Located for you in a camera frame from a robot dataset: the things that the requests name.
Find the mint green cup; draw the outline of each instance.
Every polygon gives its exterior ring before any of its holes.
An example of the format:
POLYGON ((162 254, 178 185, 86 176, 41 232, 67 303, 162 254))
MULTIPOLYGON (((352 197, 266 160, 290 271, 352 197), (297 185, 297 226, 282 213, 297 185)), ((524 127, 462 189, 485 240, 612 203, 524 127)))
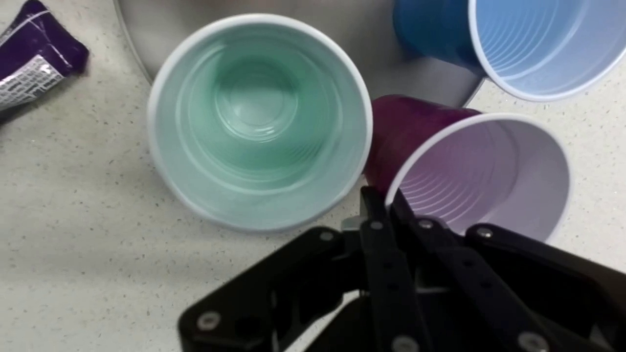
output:
POLYGON ((354 62, 315 27, 235 15, 190 35, 158 70, 149 142, 190 209, 241 230, 280 230, 354 187, 372 105, 354 62))

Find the purple wrapper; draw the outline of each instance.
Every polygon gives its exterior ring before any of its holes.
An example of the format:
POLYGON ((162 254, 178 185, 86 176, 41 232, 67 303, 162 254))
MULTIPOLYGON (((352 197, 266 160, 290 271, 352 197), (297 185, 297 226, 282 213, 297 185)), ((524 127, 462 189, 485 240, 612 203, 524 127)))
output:
POLYGON ((14 23, 0 35, 0 80, 20 70, 35 54, 63 76, 84 72, 88 60, 88 48, 39 0, 27 0, 14 23))

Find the purple cup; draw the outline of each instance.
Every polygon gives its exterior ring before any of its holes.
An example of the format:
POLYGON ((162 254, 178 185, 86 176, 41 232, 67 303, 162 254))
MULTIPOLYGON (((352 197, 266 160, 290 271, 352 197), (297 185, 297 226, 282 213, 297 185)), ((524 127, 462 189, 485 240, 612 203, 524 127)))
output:
POLYGON ((413 213, 456 232, 493 223, 546 240, 569 203, 569 172, 558 138, 526 117, 374 99, 368 181, 387 205, 403 191, 413 213))

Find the blue cup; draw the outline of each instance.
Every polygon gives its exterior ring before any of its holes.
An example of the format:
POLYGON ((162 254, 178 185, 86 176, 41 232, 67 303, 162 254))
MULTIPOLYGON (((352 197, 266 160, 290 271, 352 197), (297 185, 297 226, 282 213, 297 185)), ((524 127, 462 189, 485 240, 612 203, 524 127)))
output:
POLYGON ((395 0, 395 33, 524 99, 573 95, 626 52, 626 0, 395 0))

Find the white countertop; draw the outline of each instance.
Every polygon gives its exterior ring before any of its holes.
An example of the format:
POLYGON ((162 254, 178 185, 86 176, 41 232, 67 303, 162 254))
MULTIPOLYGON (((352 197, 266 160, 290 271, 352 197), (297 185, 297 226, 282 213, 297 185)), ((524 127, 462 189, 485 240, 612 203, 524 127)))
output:
MULTIPOLYGON (((0 27, 22 0, 0 2, 0 27)), ((113 2, 47 0, 90 50, 88 76, 0 127, 0 350, 180 350, 180 312, 297 230, 241 234, 198 219, 157 176, 149 84, 113 2)), ((491 82, 471 105, 516 111, 558 135, 573 203, 552 244, 626 271, 626 62, 558 103, 491 82)), ((338 226, 356 191, 317 223, 338 226)))

